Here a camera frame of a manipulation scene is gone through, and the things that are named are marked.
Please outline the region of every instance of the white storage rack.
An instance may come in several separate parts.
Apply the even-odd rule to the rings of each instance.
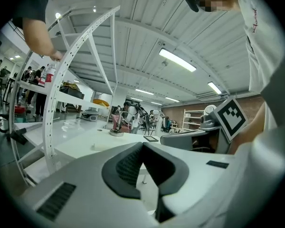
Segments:
[[[51,87],[49,87],[49,88],[41,88],[41,87],[38,87],[35,85],[30,85],[26,82],[21,81],[21,76],[22,76],[24,70],[27,68],[26,66],[29,65],[31,60],[32,60],[31,56],[32,56],[33,52],[29,51],[29,53],[27,54],[27,58],[26,58],[23,66],[20,70],[20,73],[18,74],[18,79],[15,81],[14,90],[11,94],[10,108],[9,108],[9,131],[10,131],[10,133],[15,129],[15,125],[14,125],[14,116],[15,116],[14,115],[14,104],[16,103],[15,100],[16,100],[16,95],[17,95],[17,92],[19,90],[19,87],[21,86],[22,88],[27,88],[29,90],[33,90],[35,92],[47,95],[45,108],[44,108],[45,111],[44,111],[44,116],[43,116],[42,131],[40,131],[40,134],[42,133],[42,141],[43,141],[42,146],[43,146],[43,148],[40,148],[40,146],[35,146],[35,149],[31,150],[24,157],[20,158],[19,153],[18,153],[18,149],[17,149],[17,143],[13,139],[11,139],[11,146],[13,149],[13,154],[14,154],[14,157],[16,160],[17,167],[18,167],[18,169],[22,175],[22,178],[24,179],[24,181],[27,184],[34,185],[34,183],[28,178],[28,173],[24,171],[24,168],[22,166],[21,161],[24,158],[26,158],[27,156],[29,156],[30,154],[32,154],[33,152],[35,152],[37,149],[40,149],[41,151],[44,152],[45,157],[43,157],[43,159],[46,160],[46,166],[48,169],[46,171],[48,171],[49,174],[54,173],[59,168],[58,164],[56,162],[56,159],[55,159],[54,146],[52,146],[53,117],[54,117],[54,112],[56,110],[56,104],[58,101],[59,102],[65,102],[65,103],[72,103],[72,104],[76,104],[76,105],[85,105],[85,106],[89,106],[89,107],[93,107],[93,108],[107,109],[107,107],[100,106],[98,104],[94,104],[94,103],[91,103],[89,101],[85,101],[85,100],[64,94],[64,93],[59,91],[63,77],[64,77],[70,63],[72,62],[74,56],[76,55],[78,50],[81,48],[83,43],[86,41],[87,41],[88,47],[91,51],[91,54],[93,56],[93,59],[97,65],[97,68],[98,68],[100,74],[102,75],[107,87],[109,88],[109,91],[111,92],[112,98],[113,98],[115,91],[116,91],[116,87],[117,87],[114,26],[115,26],[115,13],[119,9],[120,9],[120,6],[115,7],[113,9],[109,10],[107,13],[98,17],[96,20],[94,20],[89,26],[87,26],[87,28],[77,37],[77,39],[70,46],[66,40],[66,36],[63,32],[60,21],[62,19],[67,18],[69,15],[71,15],[72,10],[68,11],[62,17],[60,17],[54,21],[54,23],[49,27],[48,30],[50,31],[55,25],[59,26],[63,42],[67,48],[67,52],[64,54],[61,62],[59,63],[57,70],[56,70],[56,73],[55,73],[55,76],[53,78],[53,81],[51,83]],[[109,84],[109,81],[105,75],[102,63],[99,59],[99,55],[98,55],[98,52],[97,52],[97,49],[96,49],[96,46],[94,43],[93,34],[92,34],[93,31],[108,18],[110,18],[110,22],[111,22],[111,43],[112,43],[111,47],[112,47],[112,57],[113,57],[114,73],[115,73],[115,80],[116,80],[116,86],[115,86],[114,90],[112,90],[112,88]],[[35,162],[32,165],[40,165],[40,162],[43,159],[40,159],[39,161]]]
[[[185,131],[192,131],[192,129],[184,128],[184,124],[200,126],[200,123],[188,122],[188,119],[200,119],[200,116],[191,116],[191,113],[203,114],[204,110],[196,110],[196,111],[189,111],[189,110],[186,111],[186,109],[184,110],[184,118],[183,118],[183,121],[182,121],[182,128]]]

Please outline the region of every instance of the brown wall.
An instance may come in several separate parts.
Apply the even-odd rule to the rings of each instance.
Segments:
[[[237,99],[237,102],[244,110],[249,122],[251,122],[253,118],[256,116],[264,100],[260,95],[256,95],[256,96],[251,96],[251,97],[239,98]],[[176,121],[176,123],[178,124],[178,127],[181,128],[185,109],[186,111],[187,110],[204,110],[207,105],[213,104],[213,105],[218,106],[221,103],[222,101],[208,102],[208,103],[201,103],[201,104],[194,104],[194,105],[190,104],[190,105],[183,105],[183,106],[167,107],[167,108],[163,108],[162,110],[164,114],[169,117],[170,120]],[[191,125],[190,128],[194,129],[196,127],[194,125]]]

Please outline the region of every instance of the black tire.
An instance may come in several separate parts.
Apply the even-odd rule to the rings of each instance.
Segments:
[[[6,121],[8,123],[8,120],[6,120],[6,114],[0,114],[0,132],[1,133],[6,133],[9,129],[3,129],[2,128],[2,124],[1,124],[1,121]]]

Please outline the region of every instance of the red label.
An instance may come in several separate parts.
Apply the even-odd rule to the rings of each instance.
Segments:
[[[53,76],[52,74],[47,74],[46,82],[52,82]]]

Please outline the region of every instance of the bicycle wheel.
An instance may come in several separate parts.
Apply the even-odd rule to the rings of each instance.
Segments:
[[[6,114],[0,114],[0,132],[6,133],[9,130],[9,122],[6,120]]]

